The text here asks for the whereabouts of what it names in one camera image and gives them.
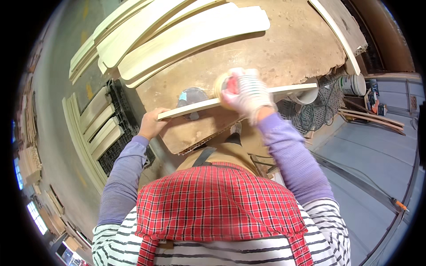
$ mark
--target workbench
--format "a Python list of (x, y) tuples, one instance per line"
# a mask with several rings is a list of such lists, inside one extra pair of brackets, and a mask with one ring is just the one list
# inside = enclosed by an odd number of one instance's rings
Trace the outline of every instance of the workbench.
[[(302, 83), (345, 63), (346, 54), (339, 40), (307, 0), (232, 2), (238, 7), (260, 6), (271, 27), (266, 32), (245, 34), (209, 46), (142, 83), (136, 91), (147, 112), (157, 107), (175, 108), (180, 93), (189, 87), (200, 87), (213, 98), (216, 78), (234, 67), (256, 68), (268, 87), (276, 87)], [(343, 21), (345, 26), (354, 24), (349, 19)], [(237, 113), (215, 107), (204, 110), (196, 121), (172, 119), (160, 136), (168, 149), (178, 154), (238, 119)]]

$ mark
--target tan pants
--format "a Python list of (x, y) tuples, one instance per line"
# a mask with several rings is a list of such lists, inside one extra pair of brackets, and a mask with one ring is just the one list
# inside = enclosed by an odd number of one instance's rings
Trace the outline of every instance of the tan pants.
[[(235, 143), (221, 143), (212, 145), (210, 147), (215, 147), (215, 150), (206, 160), (206, 162), (227, 162), (234, 163), (241, 167), (244, 167), (248, 171), (250, 171), (255, 176), (260, 176), (254, 166), (253, 161), (250, 159), (250, 156), (238, 144)], [(205, 148), (193, 151), (186, 160), (176, 169), (176, 171), (188, 169), (192, 167), (195, 160), (200, 156)]]

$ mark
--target shoe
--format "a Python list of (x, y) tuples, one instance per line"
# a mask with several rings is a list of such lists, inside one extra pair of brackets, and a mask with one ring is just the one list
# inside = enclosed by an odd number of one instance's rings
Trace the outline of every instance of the shoe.
[(238, 122), (237, 124), (231, 127), (231, 135), (234, 133), (238, 133), (241, 135), (241, 130), (242, 130), (242, 125), (240, 122)]

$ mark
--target bucket lid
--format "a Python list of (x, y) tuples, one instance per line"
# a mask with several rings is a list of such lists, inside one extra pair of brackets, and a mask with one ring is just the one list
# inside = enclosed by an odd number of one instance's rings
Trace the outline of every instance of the bucket lid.
[(366, 81), (361, 73), (356, 76), (355, 89), (360, 96), (364, 96), (367, 93)]

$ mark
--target apron strap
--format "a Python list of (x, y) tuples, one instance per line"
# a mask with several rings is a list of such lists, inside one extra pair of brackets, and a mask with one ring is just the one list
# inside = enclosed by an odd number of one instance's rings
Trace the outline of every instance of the apron strap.
[(212, 165), (212, 163), (206, 162), (206, 160), (207, 160), (208, 157), (210, 157), (210, 155), (212, 153), (214, 153), (215, 150), (216, 150), (216, 148), (214, 148), (214, 147), (205, 148), (201, 152), (200, 156), (198, 156), (198, 158), (195, 160), (192, 167)]

